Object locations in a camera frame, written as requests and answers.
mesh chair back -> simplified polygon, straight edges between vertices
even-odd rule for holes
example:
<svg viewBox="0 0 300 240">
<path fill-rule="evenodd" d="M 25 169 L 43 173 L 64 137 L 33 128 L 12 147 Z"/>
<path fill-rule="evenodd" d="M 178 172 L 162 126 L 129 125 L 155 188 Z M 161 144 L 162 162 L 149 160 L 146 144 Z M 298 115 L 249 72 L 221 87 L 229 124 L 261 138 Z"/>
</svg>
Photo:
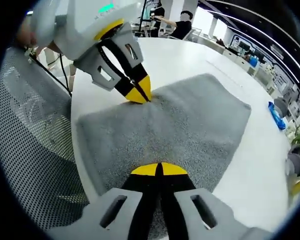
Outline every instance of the mesh chair back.
<svg viewBox="0 0 300 240">
<path fill-rule="evenodd" d="M 71 98 L 23 51 L 10 47 L 0 70 L 0 162 L 25 212 L 47 231 L 88 204 L 71 136 Z"/>
</svg>

gray fabric cloth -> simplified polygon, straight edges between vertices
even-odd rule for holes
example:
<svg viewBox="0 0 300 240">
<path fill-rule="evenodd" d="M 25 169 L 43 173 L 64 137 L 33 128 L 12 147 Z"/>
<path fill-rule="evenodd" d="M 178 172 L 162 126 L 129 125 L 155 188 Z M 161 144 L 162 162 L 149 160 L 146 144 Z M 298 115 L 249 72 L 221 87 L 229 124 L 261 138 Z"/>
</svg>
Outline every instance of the gray fabric cloth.
<svg viewBox="0 0 300 240">
<path fill-rule="evenodd" d="M 120 188 L 139 166 L 167 162 L 186 169 L 197 188 L 212 192 L 250 113 L 214 76 L 198 75 L 155 90 L 149 103 L 124 103 L 82 117 L 79 147 L 88 174 L 98 176 L 106 191 Z M 165 235 L 158 231 L 164 229 L 162 219 L 154 219 L 152 227 L 151 239 Z"/>
</svg>

ceiling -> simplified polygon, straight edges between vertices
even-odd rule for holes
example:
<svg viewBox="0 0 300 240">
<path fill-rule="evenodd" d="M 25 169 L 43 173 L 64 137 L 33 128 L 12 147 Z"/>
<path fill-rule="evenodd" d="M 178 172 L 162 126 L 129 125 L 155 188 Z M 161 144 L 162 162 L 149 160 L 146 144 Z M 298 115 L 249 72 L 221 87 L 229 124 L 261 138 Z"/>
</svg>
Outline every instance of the ceiling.
<svg viewBox="0 0 300 240">
<path fill-rule="evenodd" d="M 295 17 L 296 6 L 292 10 L 283 0 L 200 0 L 199 6 L 210 11 L 218 12 L 239 19 L 249 25 L 261 30 L 279 45 L 281 45 L 300 65 L 300 21 Z M 225 22 L 228 26 L 256 39 L 268 49 L 271 45 L 278 44 L 270 38 L 253 29 L 252 27 L 239 22 L 233 18 L 225 18 L 220 14 L 212 13 L 216 18 Z M 300 68 L 283 52 L 283 62 L 293 72 L 300 82 Z"/>
</svg>

white table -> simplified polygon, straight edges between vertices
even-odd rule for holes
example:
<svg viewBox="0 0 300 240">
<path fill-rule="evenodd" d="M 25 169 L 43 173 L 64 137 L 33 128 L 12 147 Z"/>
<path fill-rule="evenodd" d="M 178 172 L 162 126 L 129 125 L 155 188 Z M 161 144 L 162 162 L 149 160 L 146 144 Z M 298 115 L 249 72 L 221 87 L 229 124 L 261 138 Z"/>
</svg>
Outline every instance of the white table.
<svg viewBox="0 0 300 240">
<path fill-rule="evenodd" d="M 139 38 L 139 43 L 152 90 L 210 73 L 231 94 L 251 105 L 242 141 L 213 194 L 233 209 L 241 223 L 274 231 L 288 209 L 284 162 L 290 145 L 268 110 L 268 101 L 272 98 L 241 67 L 209 47 L 164 38 Z M 108 92 L 97 87 L 88 74 L 77 71 L 72 93 L 72 140 L 78 172 L 90 202 L 98 195 L 83 166 L 76 123 L 81 116 L 125 101 L 116 90 Z"/>
</svg>

